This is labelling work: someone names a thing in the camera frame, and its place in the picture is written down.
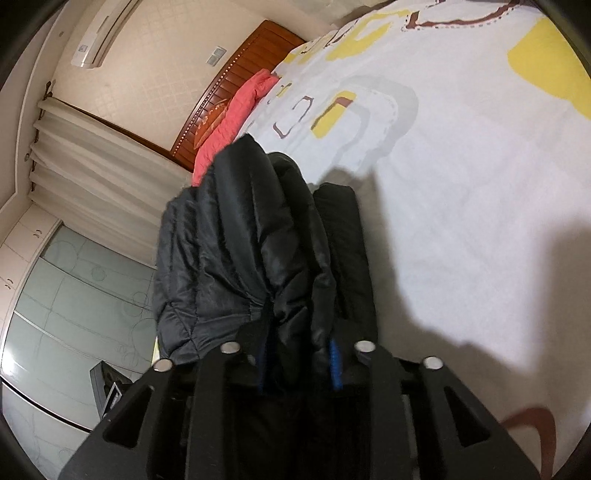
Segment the black puffer down jacket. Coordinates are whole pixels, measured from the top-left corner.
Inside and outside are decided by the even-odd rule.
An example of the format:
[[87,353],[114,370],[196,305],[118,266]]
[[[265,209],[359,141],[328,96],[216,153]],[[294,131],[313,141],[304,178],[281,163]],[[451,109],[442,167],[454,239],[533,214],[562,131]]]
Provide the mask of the black puffer down jacket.
[[297,164],[250,136],[170,200],[159,231],[153,311],[161,356],[204,358],[245,328],[269,331],[318,370],[329,350],[376,341],[356,193],[308,187]]

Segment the black device by wardrobe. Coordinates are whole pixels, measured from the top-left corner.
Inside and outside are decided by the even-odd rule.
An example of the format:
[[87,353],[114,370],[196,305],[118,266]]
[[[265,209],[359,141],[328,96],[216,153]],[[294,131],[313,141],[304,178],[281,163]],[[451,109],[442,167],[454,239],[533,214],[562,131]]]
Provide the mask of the black device by wardrobe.
[[103,418],[131,387],[132,380],[104,361],[96,364],[89,375],[96,408]]

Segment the frosted glass wardrobe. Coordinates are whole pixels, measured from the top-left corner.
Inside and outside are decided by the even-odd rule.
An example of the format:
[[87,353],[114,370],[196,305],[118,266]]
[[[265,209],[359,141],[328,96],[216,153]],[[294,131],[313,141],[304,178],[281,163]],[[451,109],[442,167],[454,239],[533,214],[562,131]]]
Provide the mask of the frosted glass wardrobe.
[[8,324],[2,414],[46,479],[99,421],[90,371],[136,380],[155,340],[153,269],[62,226],[34,263]]

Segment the beige window curtain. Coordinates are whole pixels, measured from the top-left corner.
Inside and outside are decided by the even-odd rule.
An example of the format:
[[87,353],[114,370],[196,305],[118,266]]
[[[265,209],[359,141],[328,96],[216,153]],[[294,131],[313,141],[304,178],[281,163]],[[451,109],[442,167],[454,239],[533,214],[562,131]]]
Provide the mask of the beige window curtain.
[[161,215],[190,173],[58,99],[38,106],[30,199],[88,239],[154,266]]

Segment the coral red pillow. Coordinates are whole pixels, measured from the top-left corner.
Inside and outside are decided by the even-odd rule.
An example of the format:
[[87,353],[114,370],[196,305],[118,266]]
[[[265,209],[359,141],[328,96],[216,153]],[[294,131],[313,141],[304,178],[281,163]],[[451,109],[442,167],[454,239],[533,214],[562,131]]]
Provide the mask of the coral red pillow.
[[245,120],[252,113],[252,110],[279,80],[280,78],[269,70],[259,70],[252,78],[240,86],[235,95],[228,100],[228,111],[224,119],[204,144],[195,151],[197,155],[195,155],[191,177],[192,186],[198,186],[201,183],[207,169],[214,160],[214,156],[235,141],[239,130],[245,124]]

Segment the white patterned bed sheet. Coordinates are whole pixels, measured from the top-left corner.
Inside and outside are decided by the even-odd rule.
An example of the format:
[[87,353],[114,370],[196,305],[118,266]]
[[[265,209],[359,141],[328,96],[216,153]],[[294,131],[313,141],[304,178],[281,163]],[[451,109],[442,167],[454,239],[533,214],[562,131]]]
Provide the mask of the white patterned bed sheet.
[[499,419],[590,423],[590,79],[527,1],[398,1],[297,48],[245,133],[348,184],[380,341]]

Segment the orange embroidered cushion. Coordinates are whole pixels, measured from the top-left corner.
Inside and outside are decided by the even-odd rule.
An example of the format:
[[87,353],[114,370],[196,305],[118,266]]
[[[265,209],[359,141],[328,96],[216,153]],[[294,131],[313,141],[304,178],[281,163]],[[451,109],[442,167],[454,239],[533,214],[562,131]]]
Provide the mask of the orange embroidered cushion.
[[194,132],[193,148],[197,151],[207,140],[219,123],[224,119],[228,111],[228,100],[222,100],[214,105],[211,111],[208,111],[204,118],[197,122],[197,128]]

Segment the wooden headboard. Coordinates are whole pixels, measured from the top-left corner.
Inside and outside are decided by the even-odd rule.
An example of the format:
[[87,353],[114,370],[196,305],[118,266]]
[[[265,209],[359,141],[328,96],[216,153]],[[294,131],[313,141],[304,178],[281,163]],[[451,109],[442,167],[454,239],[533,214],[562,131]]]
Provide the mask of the wooden headboard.
[[185,120],[169,153],[177,165],[193,170],[197,123],[217,104],[229,100],[260,69],[273,71],[304,39],[276,22],[264,20],[242,42],[211,80]]

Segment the grey wall switch panel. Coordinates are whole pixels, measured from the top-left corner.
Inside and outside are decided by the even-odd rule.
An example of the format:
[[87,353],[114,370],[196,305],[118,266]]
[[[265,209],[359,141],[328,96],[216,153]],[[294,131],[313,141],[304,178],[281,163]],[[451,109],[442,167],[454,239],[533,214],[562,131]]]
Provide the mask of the grey wall switch panel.
[[221,60],[221,58],[225,55],[226,49],[221,46],[216,46],[215,49],[212,51],[211,56],[208,57],[206,63],[207,65],[214,67],[217,63]]

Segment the white wall air conditioner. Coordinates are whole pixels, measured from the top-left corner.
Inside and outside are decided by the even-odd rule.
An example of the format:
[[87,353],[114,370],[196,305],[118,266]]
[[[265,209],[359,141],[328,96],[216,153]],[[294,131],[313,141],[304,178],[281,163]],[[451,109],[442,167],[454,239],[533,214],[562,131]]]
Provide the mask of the white wall air conditioner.
[[119,30],[139,3],[139,0],[104,1],[76,47],[70,64],[82,69],[99,68]]

